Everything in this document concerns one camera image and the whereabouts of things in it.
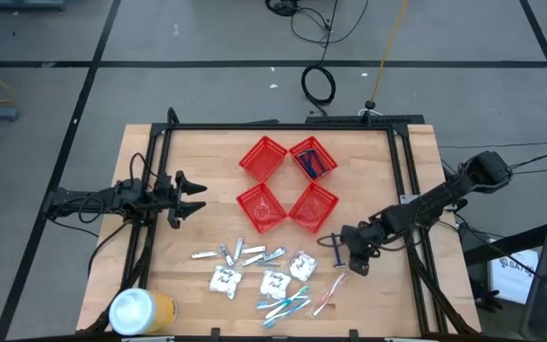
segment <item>wooden tabletop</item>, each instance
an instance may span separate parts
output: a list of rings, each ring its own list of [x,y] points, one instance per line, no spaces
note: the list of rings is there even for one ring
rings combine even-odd
[[[146,151],[149,129],[149,125],[126,127],[113,181],[129,177],[130,157],[135,152]],[[412,125],[409,130],[419,183],[425,192],[443,181],[434,131],[430,125]],[[236,197],[257,184],[238,162],[263,135],[286,148],[315,136],[339,164],[320,181],[340,200],[317,234],[286,219],[272,231],[260,235],[237,204]],[[153,169],[157,169],[159,151],[160,146]],[[406,191],[410,193],[402,150],[399,155]],[[263,268],[236,265],[244,274],[236,298],[231,300],[225,294],[211,293],[208,289],[215,266],[224,263],[223,259],[190,258],[193,252],[216,250],[220,243],[225,243],[233,252],[238,237],[244,237],[245,244],[266,245],[268,251],[281,245],[290,251],[303,250],[319,261],[308,283],[311,299],[317,302],[340,271],[332,267],[333,250],[318,246],[316,238],[339,233],[342,225],[355,225],[398,203],[385,132],[178,130],[172,135],[167,172],[174,175],[177,170],[183,170],[189,181],[208,186],[206,192],[184,200],[205,200],[207,205],[184,221],[178,230],[169,227],[167,212],[160,214],[148,289],[171,295],[178,303],[178,318],[164,333],[208,335],[212,328],[220,328],[222,335],[347,336],[350,329],[357,329],[364,337],[420,334],[404,251],[382,252],[380,258],[370,261],[370,273],[366,277],[347,270],[349,279],[316,319],[307,316],[308,307],[270,330],[262,328],[266,312],[255,308]],[[142,164],[136,162],[135,175],[141,171]],[[309,181],[287,156],[267,184],[290,212]],[[454,223],[448,214],[443,220]],[[100,240],[120,224],[119,217],[105,217]],[[119,288],[129,234],[130,229],[126,228],[94,260],[78,329],[90,325]],[[430,238],[443,292],[466,322],[480,330],[457,233],[438,224],[432,228]],[[347,262],[347,248],[342,248],[341,253]],[[293,280],[289,295],[301,286],[298,280]],[[425,286],[424,289],[429,327],[436,331],[431,297]]]

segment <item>yellow cup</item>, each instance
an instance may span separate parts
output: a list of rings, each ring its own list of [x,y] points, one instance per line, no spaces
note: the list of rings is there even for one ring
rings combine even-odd
[[[113,330],[136,335],[163,330],[175,321],[177,303],[169,295],[143,289],[128,289],[118,294],[109,308]]]

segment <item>gray floor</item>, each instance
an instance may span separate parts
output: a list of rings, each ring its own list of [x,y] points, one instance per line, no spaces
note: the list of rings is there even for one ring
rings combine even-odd
[[[111,0],[70,0],[66,11],[0,11],[0,61],[89,61]],[[331,0],[303,0],[330,15]],[[547,1],[530,1],[547,38]],[[335,31],[353,25],[362,1],[340,1]],[[364,21],[329,60],[374,60],[383,52],[400,2],[371,0]],[[315,39],[309,19],[297,29]],[[122,0],[105,61],[315,60],[322,49],[291,34],[289,19],[255,0]],[[392,60],[544,61],[519,1],[414,0]],[[377,69],[332,67],[331,115],[355,115]],[[0,314],[77,102],[85,68],[0,68],[21,118],[0,122]],[[301,67],[101,68],[71,148],[61,186],[106,187],[126,124],[163,121],[172,105],[183,122],[301,123],[313,110]],[[310,76],[316,96],[327,88]],[[5,93],[0,90],[0,97]],[[388,68],[378,95],[386,114],[424,114],[441,153],[457,164],[478,148],[451,146],[547,142],[547,68]],[[508,162],[547,145],[500,148]],[[529,166],[547,168],[547,160]],[[547,222],[547,173],[516,176],[493,196],[473,195],[464,210],[476,227],[511,235]],[[67,220],[77,223],[73,218]],[[98,233],[100,223],[89,229]],[[95,238],[48,225],[9,338],[72,333]],[[490,332],[512,330],[514,309],[481,317]]]

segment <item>red basket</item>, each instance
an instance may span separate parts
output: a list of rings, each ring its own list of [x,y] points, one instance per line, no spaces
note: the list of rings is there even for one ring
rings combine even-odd
[[[284,161],[288,151],[268,137],[261,138],[248,154],[242,158],[239,165],[258,181],[264,182]]]
[[[300,226],[317,233],[339,198],[316,183],[310,183],[292,208],[289,216]]]
[[[287,216],[280,202],[264,183],[238,196],[237,202],[261,234],[274,228]]]
[[[317,176],[311,176],[303,165],[302,161],[299,160],[299,156],[302,153],[308,152],[308,150],[313,150],[317,158],[311,158],[311,169],[315,172]],[[310,181],[318,181],[324,176],[328,175],[330,171],[337,167],[337,163],[330,156],[329,152],[320,144],[320,142],[315,139],[315,137],[309,137],[303,142],[300,142],[295,147],[290,150],[292,159],[299,166],[305,177]]]

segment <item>toothbrush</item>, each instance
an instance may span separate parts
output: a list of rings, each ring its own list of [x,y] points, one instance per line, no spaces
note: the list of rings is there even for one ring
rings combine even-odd
[[[282,317],[284,317],[284,316],[286,316],[286,315],[292,314],[292,313],[294,313],[295,311],[301,310],[302,308],[304,308],[305,306],[307,306],[308,304],[310,304],[310,302],[311,302],[311,299],[308,299],[308,300],[304,301],[304,302],[301,303],[301,304],[295,305],[294,307],[292,307],[291,309],[289,309],[288,311],[286,311],[286,312],[284,312],[284,313],[279,313],[279,314],[277,314],[277,315],[275,315],[275,316],[272,316],[272,317],[266,319],[265,322],[263,322],[263,327],[265,327],[265,329],[269,329],[269,328],[273,327],[273,326],[275,325],[275,322],[276,322],[278,319],[280,319],[280,318],[282,318]]]
[[[334,281],[334,284],[332,284],[332,287],[330,288],[330,290],[324,294],[322,299],[320,299],[320,302],[316,306],[317,309],[312,314],[314,317],[320,314],[322,309],[324,309],[326,304],[329,302],[330,298],[332,297],[332,294],[335,292],[335,290],[337,290],[337,288],[339,288],[339,286],[341,286],[341,284],[343,284],[344,281],[346,281],[347,278],[348,278],[348,274],[345,272],[337,277],[337,280]]]
[[[308,299],[309,297],[306,296],[306,295],[298,295],[296,299]],[[284,299],[280,299],[278,301],[275,301],[274,303],[270,303],[268,304],[267,301],[260,301],[258,303],[256,303],[256,309],[257,310],[264,310],[264,309],[270,309],[270,308],[273,308],[277,305],[280,305],[282,304],[282,302],[284,301]]]
[[[310,289],[309,286],[302,287],[301,290],[299,290],[299,292],[297,292],[296,294],[293,294],[292,297],[284,300],[279,307],[272,310],[270,313],[267,313],[267,315],[265,316],[265,319],[272,318],[275,314],[279,313],[282,309],[291,305],[292,301],[295,300],[298,296],[306,294],[309,289]]]

